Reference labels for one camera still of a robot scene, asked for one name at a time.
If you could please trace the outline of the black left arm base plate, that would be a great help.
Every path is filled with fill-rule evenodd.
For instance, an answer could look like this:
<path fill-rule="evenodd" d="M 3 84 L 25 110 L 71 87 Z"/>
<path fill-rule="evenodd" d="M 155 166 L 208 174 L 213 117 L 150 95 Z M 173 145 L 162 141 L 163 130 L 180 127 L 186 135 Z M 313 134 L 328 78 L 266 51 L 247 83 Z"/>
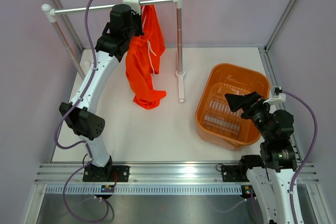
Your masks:
<path fill-rule="evenodd" d="M 96 167 L 89 165 L 85 168 L 83 182 L 128 182 L 130 166 L 109 165 L 106 167 Z"/>

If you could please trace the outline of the orange shorts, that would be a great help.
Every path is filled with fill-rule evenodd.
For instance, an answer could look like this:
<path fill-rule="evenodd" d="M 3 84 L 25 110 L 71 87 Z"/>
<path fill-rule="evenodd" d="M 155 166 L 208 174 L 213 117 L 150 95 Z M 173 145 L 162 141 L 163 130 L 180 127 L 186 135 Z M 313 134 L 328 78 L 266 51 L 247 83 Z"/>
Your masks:
<path fill-rule="evenodd" d="M 165 43 L 155 7 L 142 6 L 141 12 L 144 34 L 131 40 L 125 59 L 125 75 L 134 93 L 133 102 L 150 110 L 159 106 L 166 96 L 164 90 L 154 89 L 152 82 L 152 75 L 160 72 Z"/>

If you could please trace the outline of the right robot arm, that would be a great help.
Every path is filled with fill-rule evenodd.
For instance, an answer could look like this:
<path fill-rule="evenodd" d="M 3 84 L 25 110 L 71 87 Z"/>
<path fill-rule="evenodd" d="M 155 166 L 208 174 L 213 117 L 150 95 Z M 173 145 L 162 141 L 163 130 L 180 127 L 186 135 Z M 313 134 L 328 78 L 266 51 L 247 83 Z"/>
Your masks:
<path fill-rule="evenodd" d="M 251 197 L 259 203 L 263 223 L 303 223 L 297 191 L 298 164 L 290 137 L 293 115 L 286 110 L 270 112 L 271 105 L 285 102 L 286 95 L 276 88 L 275 96 L 265 99 L 256 91 L 246 95 L 225 94 L 232 112 L 251 120 L 264 139 L 258 155 L 244 155 L 238 163 L 238 176 L 251 183 Z"/>

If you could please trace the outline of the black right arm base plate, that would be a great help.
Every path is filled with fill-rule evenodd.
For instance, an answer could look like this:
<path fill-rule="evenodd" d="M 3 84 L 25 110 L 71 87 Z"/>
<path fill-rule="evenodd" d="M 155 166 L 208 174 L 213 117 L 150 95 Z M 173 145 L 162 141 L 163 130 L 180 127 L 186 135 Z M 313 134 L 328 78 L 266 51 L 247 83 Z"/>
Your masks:
<path fill-rule="evenodd" d="M 223 182 L 242 182 L 243 177 L 238 165 L 216 164 L 215 169 L 221 173 Z"/>

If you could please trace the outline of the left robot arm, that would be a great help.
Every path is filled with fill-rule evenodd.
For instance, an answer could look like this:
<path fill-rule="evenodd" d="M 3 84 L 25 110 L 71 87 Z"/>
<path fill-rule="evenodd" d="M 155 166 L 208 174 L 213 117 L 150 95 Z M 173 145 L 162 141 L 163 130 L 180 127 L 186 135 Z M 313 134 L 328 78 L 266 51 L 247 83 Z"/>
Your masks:
<path fill-rule="evenodd" d="M 63 102 L 59 107 L 62 118 L 89 155 L 88 164 L 84 166 L 84 182 L 112 182 L 118 177 L 120 169 L 113 167 L 102 139 L 106 122 L 96 111 L 103 90 L 129 50 L 132 38 L 142 34 L 140 6 L 113 6 L 110 20 L 93 48 L 93 62 L 87 76 L 70 102 Z"/>

